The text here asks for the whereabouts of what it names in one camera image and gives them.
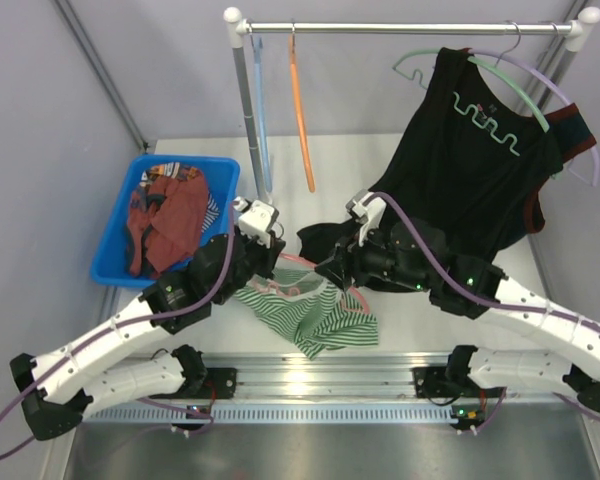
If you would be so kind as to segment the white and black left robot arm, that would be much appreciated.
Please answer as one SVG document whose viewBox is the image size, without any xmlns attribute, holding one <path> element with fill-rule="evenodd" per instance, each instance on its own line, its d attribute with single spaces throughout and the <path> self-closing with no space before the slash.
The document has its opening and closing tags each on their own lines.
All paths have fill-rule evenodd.
<svg viewBox="0 0 600 480">
<path fill-rule="evenodd" d="M 120 361 L 208 318 L 255 276 L 270 278 L 286 243 L 240 230 L 212 237 L 186 266 L 153 284 L 82 337 L 48 354 L 10 362 L 22 412 L 35 439 L 57 438 L 111 406 L 144 397 L 194 397 L 205 388 L 201 352 L 182 345 L 159 359 Z"/>
</svg>

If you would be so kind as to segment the green white striped tank top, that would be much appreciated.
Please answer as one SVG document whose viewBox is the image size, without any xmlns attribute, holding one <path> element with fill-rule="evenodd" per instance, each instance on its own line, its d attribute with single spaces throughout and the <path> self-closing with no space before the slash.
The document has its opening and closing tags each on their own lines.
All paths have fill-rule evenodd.
<svg viewBox="0 0 600 480">
<path fill-rule="evenodd" d="M 301 278 L 299 269 L 278 268 L 274 278 L 293 282 Z M 315 359 L 325 350 L 349 347 L 374 347 L 379 344 L 376 316 L 345 312 L 336 300 L 342 291 L 328 282 L 335 291 L 320 297 L 290 301 L 256 292 L 248 284 L 234 298 L 251 309 L 256 318 L 283 339 L 295 345 L 308 359 Z"/>
</svg>

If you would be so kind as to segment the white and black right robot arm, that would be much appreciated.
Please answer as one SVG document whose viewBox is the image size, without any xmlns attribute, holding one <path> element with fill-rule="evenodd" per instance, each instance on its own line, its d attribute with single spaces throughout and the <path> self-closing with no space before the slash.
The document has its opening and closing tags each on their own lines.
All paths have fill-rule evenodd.
<svg viewBox="0 0 600 480">
<path fill-rule="evenodd" d="M 380 281 L 424 292 L 446 313 L 539 345 L 537 351 L 455 347 L 445 376 L 456 395 L 479 388 L 540 391 L 600 421 L 600 322 L 542 297 L 491 263 L 452 252 L 441 231 L 421 222 L 398 223 L 388 235 L 362 227 L 339 240 L 316 271 L 343 290 Z"/>
</svg>

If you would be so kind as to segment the pink plastic hanger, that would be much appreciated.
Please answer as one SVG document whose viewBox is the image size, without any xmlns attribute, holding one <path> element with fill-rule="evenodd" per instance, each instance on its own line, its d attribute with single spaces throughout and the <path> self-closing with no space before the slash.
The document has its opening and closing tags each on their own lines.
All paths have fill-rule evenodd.
<svg viewBox="0 0 600 480">
<path fill-rule="evenodd" d="M 281 282 L 275 279 L 252 279 L 248 286 L 261 294 L 275 295 L 290 301 L 308 300 L 320 297 L 324 292 L 335 291 L 328 286 L 328 282 L 314 272 L 315 264 L 301 258 L 298 255 L 282 253 L 281 259 L 287 263 L 293 263 L 303 267 L 300 270 L 301 278 L 293 282 Z M 369 315 L 370 306 L 365 297 L 355 288 L 351 287 L 347 292 L 338 291 L 336 300 L 345 312 L 362 313 Z"/>
</svg>

